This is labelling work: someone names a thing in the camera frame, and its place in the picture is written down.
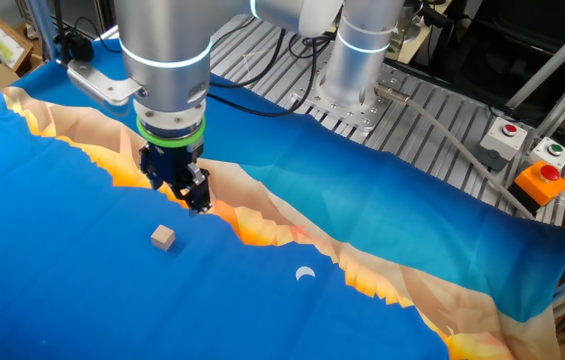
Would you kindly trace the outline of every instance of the metal table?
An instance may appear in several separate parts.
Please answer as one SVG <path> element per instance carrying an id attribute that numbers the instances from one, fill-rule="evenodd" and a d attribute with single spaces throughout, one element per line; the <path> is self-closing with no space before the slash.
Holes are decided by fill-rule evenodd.
<path id="1" fill-rule="evenodd" d="M 213 40 L 219 39 L 249 19 L 250 16 L 247 15 L 235 17 L 213 36 Z M 289 54 L 286 44 L 291 36 L 287 34 L 285 46 L 275 67 L 262 80 L 249 86 L 257 94 L 287 108 L 294 101 L 294 90 L 303 85 L 311 69 L 310 59 L 296 59 Z M 107 32 L 104 37 L 117 37 L 117 27 Z M 234 82 L 248 80 L 267 65 L 278 37 L 277 26 L 256 19 L 215 46 L 211 54 L 212 72 Z M 300 41 L 295 43 L 293 50 L 296 54 L 303 55 L 309 52 Z M 324 63 L 329 55 L 327 48 L 320 55 L 318 63 Z M 383 66 L 380 79 L 384 84 L 410 95 L 447 126 L 470 150 L 479 144 L 494 120 L 486 105 L 387 65 Z M 327 129 L 351 141 L 379 151 L 391 152 L 418 169 L 487 204 L 509 214 L 516 214 L 515 209 L 473 169 L 473 165 L 460 156 L 459 151 L 414 109 L 395 103 L 384 105 L 388 106 L 384 106 L 385 110 L 378 125 L 368 132 L 356 130 L 310 105 L 304 105 L 297 112 L 313 116 Z M 520 153 L 500 173 L 494 173 L 494 176 L 505 186 L 510 185 L 515 180 L 516 170 L 523 165 L 521 161 Z M 565 192 L 540 209 L 537 220 L 562 225 L 564 215 Z"/>

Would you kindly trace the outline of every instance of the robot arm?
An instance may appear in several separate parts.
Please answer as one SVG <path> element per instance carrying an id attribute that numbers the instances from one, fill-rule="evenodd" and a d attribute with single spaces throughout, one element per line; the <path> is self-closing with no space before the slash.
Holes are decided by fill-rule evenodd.
<path id="1" fill-rule="evenodd" d="M 117 0 L 116 15 L 140 133 L 141 169 L 154 189 L 167 183 L 192 211 L 211 207 L 203 151 L 211 35 L 237 14 L 303 36 L 327 30 L 342 0 Z"/>

